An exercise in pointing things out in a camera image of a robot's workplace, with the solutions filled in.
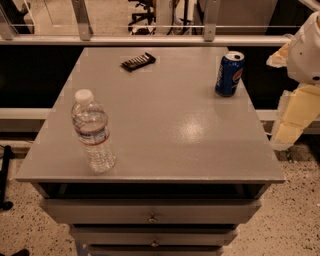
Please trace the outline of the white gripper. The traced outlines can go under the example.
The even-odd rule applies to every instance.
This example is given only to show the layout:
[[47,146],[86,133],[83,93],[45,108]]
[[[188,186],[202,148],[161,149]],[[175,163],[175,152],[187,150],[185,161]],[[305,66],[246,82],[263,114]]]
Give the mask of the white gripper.
[[320,115],[320,37],[317,33],[297,35],[270,55],[266,64],[287,66],[288,76],[300,84],[280,97],[272,128],[272,145],[293,145]]

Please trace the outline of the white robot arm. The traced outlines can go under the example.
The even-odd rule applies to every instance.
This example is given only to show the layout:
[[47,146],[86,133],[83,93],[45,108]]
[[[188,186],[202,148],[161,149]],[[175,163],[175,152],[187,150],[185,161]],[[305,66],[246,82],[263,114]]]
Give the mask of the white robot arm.
[[320,13],[312,13],[290,41],[269,56],[266,64],[286,67],[290,79],[299,83],[283,91],[270,143],[274,150],[293,146],[304,130],[320,116]]

